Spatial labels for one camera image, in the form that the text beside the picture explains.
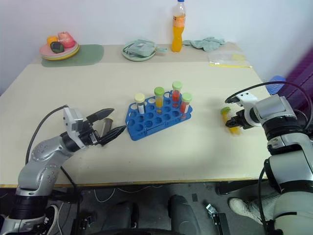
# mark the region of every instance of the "bottle cap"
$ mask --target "bottle cap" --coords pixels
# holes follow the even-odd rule
[[[173,82],[172,84],[173,90],[181,90],[182,88],[182,82]]]
[[[164,95],[164,88],[163,87],[156,87],[155,88],[155,95]]]
[[[181,96],[182,101],[189,103],[192,100],[192,95],[190,93],[185,92]]]
[[[145,102],[145,95],[143,93],[135,94],[135,101],[136,101],[136,103],[143,103],[143,102]]]

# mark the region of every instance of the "cloth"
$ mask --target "cloth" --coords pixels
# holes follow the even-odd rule
[[[216,50],[221,45],[224,45],[225,41],[224,41],[224,39],[219,40],[219,39],[216,39],[214,37],[208,37],[208,38],[205,38],[203,40],[195,40],[195,41],[184,40],[182,42],[182,44],[184,46],[194,47],[197,49],[203,48],[204,51],[210,52],[210,51]]]
[[[263,212],[264,212],[264,216],[265,216],[266,220],[273,219],[275,203],[279,197],[280,197],[280,194],[272,193],[272,194],[269,194],[269,195],[261,198]],[[257,199],[251,201],[248,204],[248,209],[250,212],[252,212],[258,218],[261,218]]]

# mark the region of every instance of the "floor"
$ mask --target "floor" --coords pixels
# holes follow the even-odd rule
[[[171,222],[168,217],[167,202],[171,195],[178,194],[184,196],[188,200],[196,215],[203,235],[218,235],[218,232],[214,227],[212,220],[208,217],[207,210],[204,206],[208,203],[211,203],[218,210],[218,212],[226,214],[230,233],[232,235],[263,235],[264,233],[261,225],[254,222],[250,218],[235,214],[227,204],[229,197],[240,197],[245,200],[255,197],[257,195],[256,185],[245,187],[228,195],[217,195],[215,193],[215,185],[215,183],[192,183],[168,184],[162,185],[161,187],[159,187],[160,185],[153,187],[120,187],[120,189],[126,191],[138,191],[144,187],[146,188],[135,193],[122,192],[119,189],[116,189],[111,199],[104,203],[96,201],[93,190],[84,190],[82,191],[83,202],[81,204],[81,212],[93,212],[96,214],[96,221],[85,230],[84,234],[88,235],[98,232],[101,229],[106,216],[108,216],[108,209],[116,203],[127,200],[139,204],[139,227],[170,230]],[[263,182],[262,188],[264,194],[271,191],[266,182]],[[113,188],[98,188],[96,190],[98,199],[101,201],[107,199],[112,192]],[[1,213],[8,210],[6,206],[10,205],[8,201],[11,201],[12,195],[13,192],[1,199]],[[63,204],[59,217],[63,234],[70,234],[71,224],[75,217],[75,213],[75,205],[71,206],[67,203]],[[58,232],[57,226],[55,226],[52,235],[56,232]]]

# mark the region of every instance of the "yellow cap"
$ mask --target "yellow cap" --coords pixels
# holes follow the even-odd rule
[[[143,93],[135,94],[135,101],[136,101],[136,103],[143,103],[143,102],[145,102],[145,95]]]

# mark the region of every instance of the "test tube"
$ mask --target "test tube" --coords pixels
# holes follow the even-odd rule
[[[173,108],[178,107],[180,90],[182,88],[182,82],[173,82],[172,84],[173,91],[172,91],[172,101],[173,101]]]
[[[188,112],[189,109],[189,103],[192,100],[192,95],[190,93],[185,92],[184,94],[182,94],[181,96],[181,104],[180,104],[180,112],[183,114],[186,114]]]
[[[140,114],[145,114],[146,106],[145,106],[145,95],[142,93],[137,93],[135,95],[135,102],[137,103],[137,108]]]
[[[163,87],[156,87],[155,88],[155,95],[156,95],[156,113],[162,114],[164,88]]]

